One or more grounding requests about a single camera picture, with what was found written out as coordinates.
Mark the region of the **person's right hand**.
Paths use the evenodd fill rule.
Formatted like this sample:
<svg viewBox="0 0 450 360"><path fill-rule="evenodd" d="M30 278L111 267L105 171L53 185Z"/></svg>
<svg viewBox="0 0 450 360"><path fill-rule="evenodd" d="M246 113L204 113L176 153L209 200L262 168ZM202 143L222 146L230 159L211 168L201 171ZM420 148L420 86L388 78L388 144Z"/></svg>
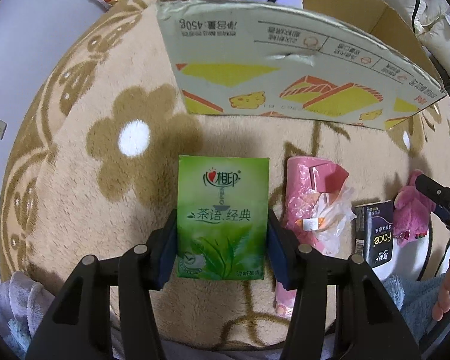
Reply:
<svg viewBox="0 0 450 360"><path fill-rule="evenodd" d="M437 301L432 308L433 320L436 322L441 321L444 314L446 314L449 310L450 310L450 260L448 270L445 273L443 281L441 282Z"/></svg>

